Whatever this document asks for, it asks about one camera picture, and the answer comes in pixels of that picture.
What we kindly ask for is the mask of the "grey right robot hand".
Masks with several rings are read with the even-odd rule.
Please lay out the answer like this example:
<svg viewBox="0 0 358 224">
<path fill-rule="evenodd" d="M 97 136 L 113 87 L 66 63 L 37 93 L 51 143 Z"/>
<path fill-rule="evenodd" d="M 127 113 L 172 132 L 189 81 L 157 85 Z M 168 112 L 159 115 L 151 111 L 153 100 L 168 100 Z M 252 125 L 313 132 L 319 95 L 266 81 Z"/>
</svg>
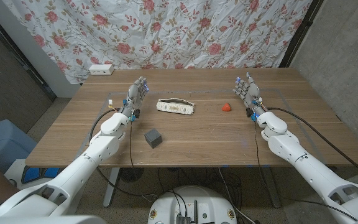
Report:
<svg viewBox="0 0 358 224">
<path fill-rule="evenodd" d="M 246 115 L 253 121 L 267 112 L 267 108 L 262 103 L 260 91 L 254 79 L 249 72 L 246 73 L 246 79 L 236 78 L 236 85 L 233 92 L 243 101 L 246 107 Z"/>
</svg>

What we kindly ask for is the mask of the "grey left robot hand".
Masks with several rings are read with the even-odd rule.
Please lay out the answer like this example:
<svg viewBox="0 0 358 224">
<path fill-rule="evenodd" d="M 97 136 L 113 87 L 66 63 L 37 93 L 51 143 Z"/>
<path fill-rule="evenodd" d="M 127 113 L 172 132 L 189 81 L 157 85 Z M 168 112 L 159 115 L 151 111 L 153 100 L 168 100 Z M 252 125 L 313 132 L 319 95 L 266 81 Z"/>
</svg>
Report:
<svg viewBox="0 0 358 224">
<path fill-rule="evenodd" d="M 119 112 L 126 115 L 129 121 L 137 119 L 140 115 L 142 102 L 148 92 L 149 87 L 147 86 L 147 79 L 145 77 L 139 77 L 129 87 L 126 99 L 123 100 L 123 107 Z"/>
</svg>

